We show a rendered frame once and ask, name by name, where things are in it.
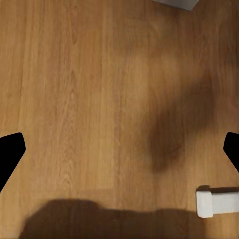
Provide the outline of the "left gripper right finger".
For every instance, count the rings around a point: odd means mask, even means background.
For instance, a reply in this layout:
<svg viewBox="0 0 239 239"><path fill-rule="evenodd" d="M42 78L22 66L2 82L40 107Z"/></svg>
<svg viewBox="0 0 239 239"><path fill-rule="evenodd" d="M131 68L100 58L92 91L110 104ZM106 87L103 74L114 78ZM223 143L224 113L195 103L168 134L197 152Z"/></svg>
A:
<svg viewBox="0 0 239 239"><path fill-rule="evenodd" d="M239 134L228 132L223 150L239 173Z"/></svg>

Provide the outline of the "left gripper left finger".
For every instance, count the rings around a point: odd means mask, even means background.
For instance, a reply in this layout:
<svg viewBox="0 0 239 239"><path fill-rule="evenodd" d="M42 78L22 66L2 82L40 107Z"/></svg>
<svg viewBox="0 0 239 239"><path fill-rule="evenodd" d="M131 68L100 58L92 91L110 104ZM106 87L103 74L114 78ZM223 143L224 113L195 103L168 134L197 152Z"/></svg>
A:
<svg viewBox="0 0 239 239"><path fill-rule="evenodd" d="M0 138L0 192L26 152L21 132Z"/></svg>

